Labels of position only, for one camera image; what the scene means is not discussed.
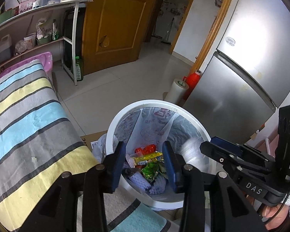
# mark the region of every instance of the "yellow stripe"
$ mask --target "yellow stripe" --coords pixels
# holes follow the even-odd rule
[[[5,100],[0,102],[0,114],[4,112],[9,106],[24,98],[26,95],[35,92],[42,87],[52,87],[47,78],[40,78],[30,84],[11,93]]]
[[[0,202],[0,222],[9,231],[19,228],[62,172],[84,173],[96,164],[86,146],[69,152]]]

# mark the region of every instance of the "green bottle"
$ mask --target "green bottle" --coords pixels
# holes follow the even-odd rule
[[[82,81],[84,78],[83,61],[79,56],[75,57],[75,68],[76,68],[76,80]]]

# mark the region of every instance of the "metal shelf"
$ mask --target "metal shelf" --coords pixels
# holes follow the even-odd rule
[[[35,9],[28,10],[26,12],[23,12],[17,16],[14,16],[10,18],[9,20],[6,20],[5,22],[0,24],[0,31],[5,29],[6,27],[12,25],[13,23],[24,19],[27,16],[33,15],[35,13],[39,12],[46,12],[54,9],[62,9],[62,8],[68,8],[74,6],[76,3],[86,3],[86,2],[92,2],[92,0],[69,0],[67,2],[61,2],[61,3],[55,3],[51,5],[46,5],[42,7],[38,7]]]
[[[11,61],[13,61],[13,60],[15,60],[15,59],[17,59],[17,58],[19,58],[19,57],[21,57],[21,56],[27,54],[27,53],[29,53],[29,52],[31,52],[31,51],[34,51],[34,50],[39,49],[39,48],[41,48],[41,47],[44,47],[44,46],[47,46],[47,45],[49,45],[49,44],[56,43],[56,42],[59,42],[59,41],[62,41],[62,40],[63,40],[63,37],[61,37],[61,38],[59,38],[59,39],[57,39],[57,40],[51,41],[51,42],[49,42],[49,43],[43,44],[43,45],[35,46],[35,47],[33,47],[32,49],[30,49],[30,50],[26,50],[25,52],[23,52],[23,53],[21,53],[21,54],[19,54],[19,55],[16,55],[16,56],[10,58],[9,60],[5,61],[4,63],[0,64],[0,69],[1,69],[3,66],[7,65],[9,62],[11,62]]]
[[[0,68],[5,66],[6,64],[8,64],[10,61],[24,55],[27,54],[30,51],[36,50],[40,47],[46,46],[48,44],[51,43],[55,43],[60,41],[60,47],[61,47],[61,63],[62,63],[62,68],[68,73],[69,77],[73,80],[74,84],[77,85],[77,78],[76,78],[76,62],[75,62],[75,35],[76,35],[76,23],[77,23],[77,15],[78,15],[78,8],[80,3],[87,3],[87,2],[92,2],[92,0],[68,0],[66,2],[61,2],[61,3],[56,3],[56,4],[52,4],[52,5],[46,5],[46,6],[42,6],[42,7],[38,7],[35,9],[31,9],[28,10],[26,12],[23,12],[17,16],[14,16],[12,18],[10,18],[9,20],[3,22],[2,24],[0,24],[0,31],[5,29],[6,27],[12,25],[13,23],[20,21],[28,16],[32,16],[35,13],[39,13],[39,12],[46,12],[46,11],[50,11],[50,10],[54,10],[54,9],[62,9],[62,8],[68,8],[68,7],[73,7],[74,6],[74,17],[73,17],[73,28],[72,28],[72,39],[69,39],[67,37],[62,37],[56,41],[52,41],[50,43],[41,45],[41,46],[37,46],[32,48],[31,50],[27,50],[24,53],[14,56],[11,59],[9,59],[8,61],[2,63],[0,65]],[[70,69],[67,68],[67,66],[63,63],[63,41],[65,40],[68,43],[70,43],[72,45],[72,69],[73,69],[73,73],[70,71]]]

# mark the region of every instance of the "red thermos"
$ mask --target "red thermos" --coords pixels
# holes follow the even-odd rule
[[[195,73],[190,74],[188,77],[184,77],[183,81],[186,79],[186,84],[189,85],[189,89],[186,91],[186,93],[183,96],[184,100],[187,100],[197,83],[199,82],[201,78],[201,72],[199,70],[196,70]]]

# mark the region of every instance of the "blue gripper pad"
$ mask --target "blue gripper pad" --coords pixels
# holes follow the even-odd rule
[[[115,152],[107,155],[103,161],[103,164],[107,167],[108,177],[111,179],[111,182],[108,183],[108,185],[111,187],[113,192],[119,184],[122,167],[125,161],[125,148],[126,145],[120,141]]]
[[[171,188],[175,193],[183,193],[184,176],[182,167],[186,164],[183,156],[175,154],[170,142],[168,141],[165,141],[162,144],[162,154]]]
[[[232,153],[233,155],[236,155],[239,157],[242,156],[242,151],[240,150],[240,147],[238,145],[235,145],[231,142],[228,142],[222,138],[213,137],[211,139],[211,143],[227,150],[228,152]]]

